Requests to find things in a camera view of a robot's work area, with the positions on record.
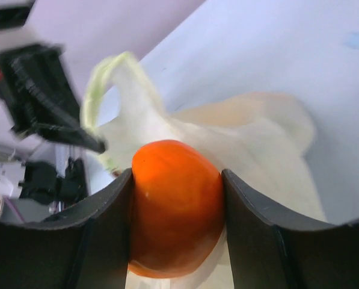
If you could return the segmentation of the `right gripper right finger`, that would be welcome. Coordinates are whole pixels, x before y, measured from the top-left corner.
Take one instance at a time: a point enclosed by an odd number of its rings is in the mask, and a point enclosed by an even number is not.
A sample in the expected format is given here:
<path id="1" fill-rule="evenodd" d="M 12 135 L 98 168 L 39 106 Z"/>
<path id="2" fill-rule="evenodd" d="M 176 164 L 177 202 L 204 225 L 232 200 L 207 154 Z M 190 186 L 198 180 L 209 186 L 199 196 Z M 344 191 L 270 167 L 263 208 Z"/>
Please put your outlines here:
<path id="1" fill-rule="evenodd" d="M 235 288 L 359 288 L 359 219 L 321 222 L 222 178 Z"/>

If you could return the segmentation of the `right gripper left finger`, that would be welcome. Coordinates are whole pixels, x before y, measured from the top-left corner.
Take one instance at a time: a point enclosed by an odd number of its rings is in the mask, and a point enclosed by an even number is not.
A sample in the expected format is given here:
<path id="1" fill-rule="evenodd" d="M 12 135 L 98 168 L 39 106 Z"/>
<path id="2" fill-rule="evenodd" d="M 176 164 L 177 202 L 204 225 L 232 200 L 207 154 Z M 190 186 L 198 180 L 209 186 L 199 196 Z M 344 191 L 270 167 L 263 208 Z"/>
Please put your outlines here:
<path id="1" fill-rule="evenodd" d="M 42 222 L 0 221 L 0 288 L 124 288 L 132 172 Z"/>

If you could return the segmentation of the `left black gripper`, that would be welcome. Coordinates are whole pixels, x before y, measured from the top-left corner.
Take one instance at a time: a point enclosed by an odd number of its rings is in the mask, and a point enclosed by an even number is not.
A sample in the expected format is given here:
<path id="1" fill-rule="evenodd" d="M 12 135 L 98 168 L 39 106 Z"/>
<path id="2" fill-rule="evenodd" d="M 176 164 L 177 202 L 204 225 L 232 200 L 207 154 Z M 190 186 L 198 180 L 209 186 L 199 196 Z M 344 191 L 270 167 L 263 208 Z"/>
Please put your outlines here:
<path id="1" fill-rule="evenodd" d="M 80 123 L 80 105 L 60 60 L 62 48 L 37 43 L 27 23 L 35 1 L 0 1 L 0 99 L 20 138 L 38 135 L 105 152 L 103 139 Z"/>

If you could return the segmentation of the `orange fake persimmon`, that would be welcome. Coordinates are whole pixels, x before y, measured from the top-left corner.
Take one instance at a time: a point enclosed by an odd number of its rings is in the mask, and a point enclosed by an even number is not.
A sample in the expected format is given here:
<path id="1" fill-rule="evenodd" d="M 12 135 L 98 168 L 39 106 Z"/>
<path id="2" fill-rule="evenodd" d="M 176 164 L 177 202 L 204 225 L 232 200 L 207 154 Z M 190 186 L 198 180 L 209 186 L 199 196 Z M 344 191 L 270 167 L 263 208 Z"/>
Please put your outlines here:
<path id="1" fill-rule="evenodd" d="M 220 171 L 176 140 L 141 147 L 132 159 L 129 270 L 148 278 L 194 272 L 225 223 Z"/>

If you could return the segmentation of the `translucent plastic avocado-print bag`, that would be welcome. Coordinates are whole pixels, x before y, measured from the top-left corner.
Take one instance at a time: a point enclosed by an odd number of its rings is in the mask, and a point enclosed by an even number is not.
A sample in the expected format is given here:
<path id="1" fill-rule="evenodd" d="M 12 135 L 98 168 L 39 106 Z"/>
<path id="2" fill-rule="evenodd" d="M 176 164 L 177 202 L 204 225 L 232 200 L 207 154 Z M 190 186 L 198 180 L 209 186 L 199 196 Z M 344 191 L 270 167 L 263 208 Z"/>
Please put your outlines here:
<path id="1" fill-rule="evenodd" d="M 98 160 L 111 172 L 130 167 L 146 143 L 179 140 L 282 205 L 326 220 L 303 159 L 315 127 L 291 95 L 246 93 L 170 114 L 138 60 L 124 52 L 94 68 L 81 123 L 106 140 Z"/>

